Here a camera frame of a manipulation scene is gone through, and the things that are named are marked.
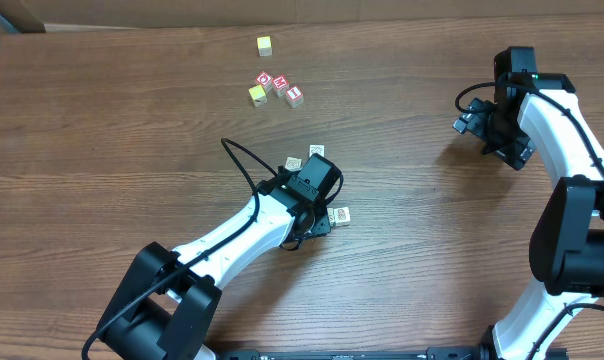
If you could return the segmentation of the beige drawing wooden block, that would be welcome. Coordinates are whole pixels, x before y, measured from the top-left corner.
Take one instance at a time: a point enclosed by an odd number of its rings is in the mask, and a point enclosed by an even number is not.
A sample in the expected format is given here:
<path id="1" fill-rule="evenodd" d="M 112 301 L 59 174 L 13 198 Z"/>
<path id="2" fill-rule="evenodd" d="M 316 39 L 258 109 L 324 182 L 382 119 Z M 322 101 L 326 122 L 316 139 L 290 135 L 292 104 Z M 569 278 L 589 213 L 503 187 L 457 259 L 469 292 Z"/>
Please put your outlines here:
<path id="1" fill-rule="evenodd" d="M 328 216 L 328 220 L 329 220 L 329 225 L 331 227 L 334 227 L 336 224 L 336 221 L 335 221 L 335 213 L 334 213 L 333 208 L 327 208 L 327 216 Z"/>

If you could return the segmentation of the blue edged wooden block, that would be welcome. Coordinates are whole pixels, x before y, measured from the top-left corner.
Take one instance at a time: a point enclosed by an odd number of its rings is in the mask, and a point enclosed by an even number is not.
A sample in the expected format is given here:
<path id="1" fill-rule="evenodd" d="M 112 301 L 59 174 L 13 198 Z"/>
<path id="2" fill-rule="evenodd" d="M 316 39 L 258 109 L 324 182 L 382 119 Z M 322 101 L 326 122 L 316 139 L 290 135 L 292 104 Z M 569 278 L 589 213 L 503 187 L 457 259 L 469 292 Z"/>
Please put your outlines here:
<path id="1" fill-rule="evenodd" d="M 300 158 L 288 157 L 285 161 L 284 168 L 288 171 L 299 171 L 302 169 L 302 160 Z"/>

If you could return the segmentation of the green letter B block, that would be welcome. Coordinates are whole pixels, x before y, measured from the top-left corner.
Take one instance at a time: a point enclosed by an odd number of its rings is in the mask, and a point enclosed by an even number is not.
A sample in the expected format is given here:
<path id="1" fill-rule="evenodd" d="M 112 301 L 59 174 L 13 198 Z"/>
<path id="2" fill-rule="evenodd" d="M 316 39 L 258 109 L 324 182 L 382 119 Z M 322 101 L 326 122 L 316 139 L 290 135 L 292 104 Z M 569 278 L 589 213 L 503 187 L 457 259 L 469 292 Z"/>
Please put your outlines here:
<path id="1" fill-rule="evenodd" d="M 350 210 L 348 207 L 334 208 L 334 225 L 336 227 L 348 226 L 351 222 Z"/>

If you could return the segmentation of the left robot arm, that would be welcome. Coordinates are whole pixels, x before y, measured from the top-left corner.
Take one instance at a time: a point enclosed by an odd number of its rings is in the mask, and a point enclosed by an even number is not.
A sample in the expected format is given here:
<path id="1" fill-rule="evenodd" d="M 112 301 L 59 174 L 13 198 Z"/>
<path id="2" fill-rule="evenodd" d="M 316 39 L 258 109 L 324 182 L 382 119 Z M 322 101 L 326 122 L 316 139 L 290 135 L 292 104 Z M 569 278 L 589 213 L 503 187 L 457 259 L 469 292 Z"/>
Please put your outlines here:
<path id="1" fill-rule="evenodd" d="M 223 288 L 263 253 L 298 247 L 331 230 L 327 206 L 343 182 L 314 154 L 297 171 L 280 168 L 236 215 L 169 250 L 152 242 L 133 259 L 94 338 L 123 359 L 214 359 L 205 338 Z"/>

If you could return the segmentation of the beige picture wooden block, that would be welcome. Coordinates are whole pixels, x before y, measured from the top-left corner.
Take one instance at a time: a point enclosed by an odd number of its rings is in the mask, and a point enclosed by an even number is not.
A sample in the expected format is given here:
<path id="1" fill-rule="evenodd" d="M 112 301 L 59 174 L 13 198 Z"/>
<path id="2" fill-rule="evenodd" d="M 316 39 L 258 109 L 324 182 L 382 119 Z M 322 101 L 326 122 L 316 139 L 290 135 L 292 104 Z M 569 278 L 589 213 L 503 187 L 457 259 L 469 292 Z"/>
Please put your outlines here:
<path id="1" fill-rule="evenodd" d="M 325 155 L 325 146 L 319 144 L 312 144 L 309 146 L 309 156 L 313 155 L 324 156 Z"/>

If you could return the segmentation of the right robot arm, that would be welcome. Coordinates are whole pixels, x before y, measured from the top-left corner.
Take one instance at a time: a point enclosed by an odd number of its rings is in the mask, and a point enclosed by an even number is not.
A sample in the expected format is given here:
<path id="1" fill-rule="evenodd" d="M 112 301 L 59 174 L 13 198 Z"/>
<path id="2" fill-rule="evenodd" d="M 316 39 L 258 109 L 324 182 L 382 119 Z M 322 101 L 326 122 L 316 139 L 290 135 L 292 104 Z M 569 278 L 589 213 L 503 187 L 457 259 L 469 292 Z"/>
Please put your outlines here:
<path id="1" fill-rule="evenodd" d="M 552 344 L 585 309 L 604 312 L 604 149 L 563 73 L 541 73 L 531 47 L 493 60 L 491 101 L 474 99 L 453 127 L 520 170 L 539 154 L 553 192 L 529 241 L 532 278 L 510 312 L 460 359 L 565 359 Z"/>

